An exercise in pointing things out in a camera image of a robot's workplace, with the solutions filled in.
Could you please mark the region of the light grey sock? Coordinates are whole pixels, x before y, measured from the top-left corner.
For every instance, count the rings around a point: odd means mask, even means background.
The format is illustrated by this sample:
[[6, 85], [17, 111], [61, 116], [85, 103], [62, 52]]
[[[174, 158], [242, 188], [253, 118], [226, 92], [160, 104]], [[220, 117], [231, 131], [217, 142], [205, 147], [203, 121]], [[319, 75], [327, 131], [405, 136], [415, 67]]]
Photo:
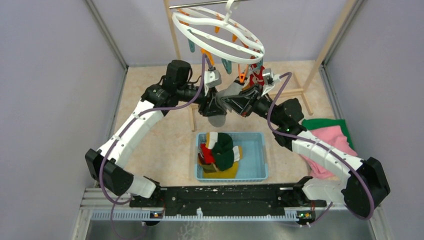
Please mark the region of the light grey sock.
[[235, 96], [238, 95], [242, 88], [244, 87], [243, 83], [240, 83], [238, 80], [232, 82], [226, 89], [220, 90], [215, 94], [215, 99], [218, 106], [223, 110], [223, 113], [218, 113], [214, 116], [208, 116], [208, 122], [216, 128], [222, 127], [226, 122], [227, 111], [231, 112], [232, 109], [222, 100], [223, 97]]

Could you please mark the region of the red striped sock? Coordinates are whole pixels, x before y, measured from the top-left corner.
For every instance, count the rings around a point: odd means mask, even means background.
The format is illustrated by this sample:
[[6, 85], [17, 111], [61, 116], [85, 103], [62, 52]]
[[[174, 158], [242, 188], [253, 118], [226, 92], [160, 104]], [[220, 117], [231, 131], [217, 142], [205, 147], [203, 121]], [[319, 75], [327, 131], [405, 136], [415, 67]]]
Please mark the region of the red striped sock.
[[255, 84], [259, 84], [263, 86], [265, 84], [263, 71], [265, 67], [263, 65], [258, 66], [257, 64], [252, 64], [249, 70], [249, 86], [254, 86]]

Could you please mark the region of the dark green sock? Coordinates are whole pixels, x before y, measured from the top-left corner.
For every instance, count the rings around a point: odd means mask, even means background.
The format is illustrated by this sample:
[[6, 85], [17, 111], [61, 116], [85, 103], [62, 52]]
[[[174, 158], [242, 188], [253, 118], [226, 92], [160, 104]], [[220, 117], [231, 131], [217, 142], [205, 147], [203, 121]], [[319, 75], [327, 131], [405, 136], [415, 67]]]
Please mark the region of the dark green sock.
[[230, 169], [234, 163], [243, 158], [243, 152], [240, 146], [233, 146], [224, 149], [216, 145], [212, 149], [212, 155], [215, 160], [214, 164], [220, 171]]
[[234, 146], [233, 138], [229, 134], [223, 132], [212, 131], [206, 133], [205, 147], [212, 150], [216, 145], [222, 149], [232, 148]]

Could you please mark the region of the white round sock hanger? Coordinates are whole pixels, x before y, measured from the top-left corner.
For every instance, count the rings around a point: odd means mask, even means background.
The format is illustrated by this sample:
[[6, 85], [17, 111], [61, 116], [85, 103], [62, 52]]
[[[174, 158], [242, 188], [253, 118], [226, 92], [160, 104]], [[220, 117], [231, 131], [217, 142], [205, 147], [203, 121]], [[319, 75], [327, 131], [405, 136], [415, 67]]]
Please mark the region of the white round sock hanger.
[[212, 0], [169, 6], [176, 29], [211, 55], [251, 65], [265, 56], [261, 40], [234, 20], [241, 0]]

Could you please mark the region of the yellow sock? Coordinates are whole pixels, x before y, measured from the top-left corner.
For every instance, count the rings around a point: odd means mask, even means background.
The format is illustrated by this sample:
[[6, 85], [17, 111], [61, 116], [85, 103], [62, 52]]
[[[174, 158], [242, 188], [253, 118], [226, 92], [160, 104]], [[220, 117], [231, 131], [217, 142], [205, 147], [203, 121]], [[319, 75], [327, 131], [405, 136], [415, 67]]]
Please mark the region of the yellow sock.
[[239, 169], [239, 161], [235, 162], [233, 166], [227, 170], [212, 173], [205, 173], [203, 170], [203, 177], [205, 179], [234, 179]]

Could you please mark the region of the light blue plastic basket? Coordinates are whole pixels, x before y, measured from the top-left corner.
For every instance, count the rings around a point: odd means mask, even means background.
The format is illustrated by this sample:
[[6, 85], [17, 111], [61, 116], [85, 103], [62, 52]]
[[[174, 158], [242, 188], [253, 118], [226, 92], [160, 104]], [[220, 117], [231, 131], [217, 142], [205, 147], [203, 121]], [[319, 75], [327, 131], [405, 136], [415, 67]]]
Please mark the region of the light blue plastic basket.
[[233, 143], [242, 148], [242, 159], [234, 177], [207, 177], [195, 163], [194, 178], [201, 183], [259, 183], [269, 177], [266, 143], [261, 132], [228, 132]]

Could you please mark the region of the olive striped sock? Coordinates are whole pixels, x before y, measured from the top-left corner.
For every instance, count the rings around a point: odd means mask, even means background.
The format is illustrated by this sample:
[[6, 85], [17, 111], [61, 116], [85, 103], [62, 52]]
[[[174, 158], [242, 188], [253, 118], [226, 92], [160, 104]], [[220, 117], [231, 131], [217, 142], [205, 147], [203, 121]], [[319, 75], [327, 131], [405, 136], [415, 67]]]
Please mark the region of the olive striped sock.
[[205, 173], [216, 173], [219, 171], [214, 163], [206, 163], [205, 158], [201, 153], [197, 154], [197, 163]]

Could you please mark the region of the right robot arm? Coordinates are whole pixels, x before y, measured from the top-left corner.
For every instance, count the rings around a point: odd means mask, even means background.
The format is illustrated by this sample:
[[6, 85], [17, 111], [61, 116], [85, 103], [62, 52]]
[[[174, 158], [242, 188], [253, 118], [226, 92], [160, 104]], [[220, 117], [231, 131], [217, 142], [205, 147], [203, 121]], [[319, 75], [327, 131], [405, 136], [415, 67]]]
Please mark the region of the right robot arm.
[[252, 113], [266, 119], [277, 143], [326, 168], [338, 181], [311, 178], [293, 192], [299, 206], [312, 200], [343, 204], [357, 218], [369, 220], [390, 194], [384, 168], [379, 160], [362, 159], [320, 140], [299, 122], [304, 117], [297, 98], [280, 104], [262, 95], [256, 85], [236, 95], [221, 97], [223, 104], [242, 117]]

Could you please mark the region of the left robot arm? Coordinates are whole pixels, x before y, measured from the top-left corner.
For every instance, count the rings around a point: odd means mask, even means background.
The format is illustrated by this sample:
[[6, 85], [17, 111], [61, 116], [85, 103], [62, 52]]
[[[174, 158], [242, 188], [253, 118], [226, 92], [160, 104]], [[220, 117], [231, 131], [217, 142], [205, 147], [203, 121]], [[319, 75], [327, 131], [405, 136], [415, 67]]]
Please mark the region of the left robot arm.
[[227, 110], [221, 91], [216, 87], [222, 76], [208, 57], [203, 56], [199, 85], [191, 81], [193, 69], [183, 60], [171, 61], [159, 82], [146, 88], [136, 108], [109, 140], [97, 150], [89, 149], [85, 160], [92, 177], [100, 184], [104, 196], [114, 204], [124, 205], [124, 194], [140, 196], [149, 207], [160, 202], [157, 183], [147, 177], [137, 177], [125, 171], [130, 156], [151, 130], [169, 111], [197, 104], [201, 115], [214, 127], [222, 127]]

